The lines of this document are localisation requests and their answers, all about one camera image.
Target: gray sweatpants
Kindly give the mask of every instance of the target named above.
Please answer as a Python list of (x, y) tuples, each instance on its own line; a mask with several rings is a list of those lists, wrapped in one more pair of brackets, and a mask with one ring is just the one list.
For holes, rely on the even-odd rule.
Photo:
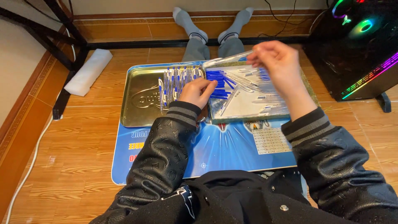
[[(219, 57), (229, 57), (244, 51), (242, 41), (239, 38), (230, 38), (219, 47)], [(182, 62), (204, 60), (210, 60), (209, 47), (196, 38), (189, 39)]]

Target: wooden floor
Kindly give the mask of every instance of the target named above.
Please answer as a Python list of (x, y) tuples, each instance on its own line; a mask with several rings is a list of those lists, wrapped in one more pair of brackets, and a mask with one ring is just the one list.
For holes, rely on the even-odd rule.
[[(217, 48), (210, 50), (216, 58)], [(42, 138), (10, 223), (88, 223), (103, 213), (121, 188), (111, 180), (111, 165), (126, 71), (133, 65), (180, 62), (184, 51), (112, 50), (113, 59), (90, 92), (72, 96), (63, 119), (53, 121)], [(332, 124), (344, 126), (369, 152), (365, 168), (382, 172), (398, 190), (398, 86), (388, 91), (393, 108), (389, 114), (375, 100), (337, 103), (303, 51), (300, 63)]]

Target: computer case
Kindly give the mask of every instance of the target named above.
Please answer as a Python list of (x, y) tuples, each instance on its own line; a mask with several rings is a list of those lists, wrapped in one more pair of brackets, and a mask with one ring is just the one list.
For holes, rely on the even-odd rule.
[(335, 0), (320, 17), (303, 49), (336, 101), (398, 84), (398, 0)]

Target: jacket sleeve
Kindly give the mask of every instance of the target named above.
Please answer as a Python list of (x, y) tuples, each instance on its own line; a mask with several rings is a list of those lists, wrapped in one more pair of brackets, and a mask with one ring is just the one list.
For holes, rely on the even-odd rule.
[(381, 173), (363, 164), (367, 151), (321, 108), (282, 125), (309, 192), (326, 212), (359, 223), (398, 223), (398, 199)]
[(134, 210), (171, 194), (180, 186), (188, 163), (187, 148), (200, 113), (201, 109), (194, 104), (181, 101), (170, 104), (167, 115), (154, 121), (127, 175), (127, 185), (92, 224), (118, 223)]

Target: gray sock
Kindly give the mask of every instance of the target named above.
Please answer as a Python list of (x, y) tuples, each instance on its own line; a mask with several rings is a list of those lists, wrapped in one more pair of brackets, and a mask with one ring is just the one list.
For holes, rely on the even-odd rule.
[(176, 24), (182, 26), (185, 29), (185, 32), (188, 34), (189, 38), (200, 38), (203, 44), (206, 44), (208, 41), (207, 34), (200, 30), (198, 27), (193, 24), (191, 17), (187, 12), (182, 10), (179, 7), (175, 7), (173, 9), (173, 18)]
[(229, 27), (226, 31), (222, 32), (218, 41), (220, 44), (224, 43), (228, 38), (238, 38), (242, 26), (249, 22), (252, 17), (254, 9), (252, 7), (248, 7), (240, 12), (235, 17), (235, 21), (231, 27)]

